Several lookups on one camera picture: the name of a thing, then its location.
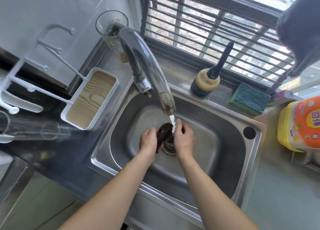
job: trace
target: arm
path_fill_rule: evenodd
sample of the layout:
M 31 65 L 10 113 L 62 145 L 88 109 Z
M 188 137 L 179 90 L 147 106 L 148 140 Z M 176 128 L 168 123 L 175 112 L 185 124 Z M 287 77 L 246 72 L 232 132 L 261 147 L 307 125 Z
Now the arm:
M 156 129 L 146 130 L 140 137 L 139 153 L 59 230 L 119 230 L 147 169 L 154 162 L 156 147 Z
M 179 119 L 176 124 L 174 145 L 178 160 L 206 230 L 258 230 L 194 160 L 195 137 L 191 128 Z

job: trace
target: yellow circle logo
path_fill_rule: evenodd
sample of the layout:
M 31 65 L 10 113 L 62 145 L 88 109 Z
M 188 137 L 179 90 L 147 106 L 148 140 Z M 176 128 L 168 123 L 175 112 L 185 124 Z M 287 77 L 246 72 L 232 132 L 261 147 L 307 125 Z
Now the yellow circle logo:
M 320 127 L 320 109 L 310 112 L 307 116 L 306 123 L 311 128 Z

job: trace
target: person's left arm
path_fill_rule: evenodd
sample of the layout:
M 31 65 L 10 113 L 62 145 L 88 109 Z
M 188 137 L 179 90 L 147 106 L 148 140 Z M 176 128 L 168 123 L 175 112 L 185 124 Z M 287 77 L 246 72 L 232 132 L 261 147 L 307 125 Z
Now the person's left arm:
M 140 137 L 140 151 L 92 199 L 71 216 L 59 230 L 119 230 L 131 202 L 154 162 L 157 147 L 156 129 Z

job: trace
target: chrome faucet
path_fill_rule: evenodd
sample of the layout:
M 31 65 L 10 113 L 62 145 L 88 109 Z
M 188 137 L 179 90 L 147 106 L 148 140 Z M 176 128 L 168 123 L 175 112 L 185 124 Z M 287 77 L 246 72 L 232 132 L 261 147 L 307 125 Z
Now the chrome faucet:
M 128 27 L 120 30 L 119 37 L 134 74 L 134 84 L 137 90 L 143 95 L 149 95 L 153 87 L 160 99 L 164 114 L 173 115 L 176 106 L 170 88 L 146 42 L 134 29 Z

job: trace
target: green sponge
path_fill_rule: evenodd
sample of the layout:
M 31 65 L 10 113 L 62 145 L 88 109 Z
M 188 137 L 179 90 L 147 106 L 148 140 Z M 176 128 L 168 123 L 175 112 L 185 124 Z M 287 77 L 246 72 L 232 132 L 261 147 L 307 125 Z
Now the green sponge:
M 271 96 L 256 90 L 246 83 L 241 83 L 230 99 L 230 103 L 248 113 L 261 115 L 270 101 Z

